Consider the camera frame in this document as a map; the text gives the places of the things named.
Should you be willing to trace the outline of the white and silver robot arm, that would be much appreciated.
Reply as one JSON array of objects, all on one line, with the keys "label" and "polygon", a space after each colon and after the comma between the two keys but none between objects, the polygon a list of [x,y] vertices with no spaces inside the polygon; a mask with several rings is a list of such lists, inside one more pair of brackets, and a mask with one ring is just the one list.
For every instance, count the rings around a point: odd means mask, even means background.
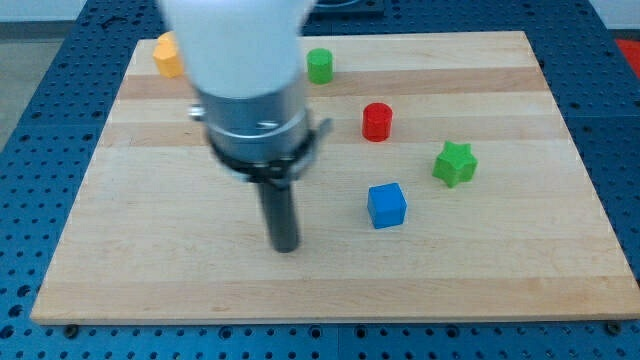
[{"label": "white and silver robot arm", "polygon": [[283,187],[313,159],[300,31],[312,0],[161,0],[219,160]]}]

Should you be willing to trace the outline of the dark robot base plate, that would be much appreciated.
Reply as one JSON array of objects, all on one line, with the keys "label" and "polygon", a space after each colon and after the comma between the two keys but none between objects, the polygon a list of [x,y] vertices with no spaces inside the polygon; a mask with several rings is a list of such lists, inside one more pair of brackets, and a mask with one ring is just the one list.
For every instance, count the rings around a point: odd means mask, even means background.
[{"label": "dark robot base plate", "polygon": [[312,20],[321,21],[354,15],[383,15],[386,0],[318,0],[311,12]]}]

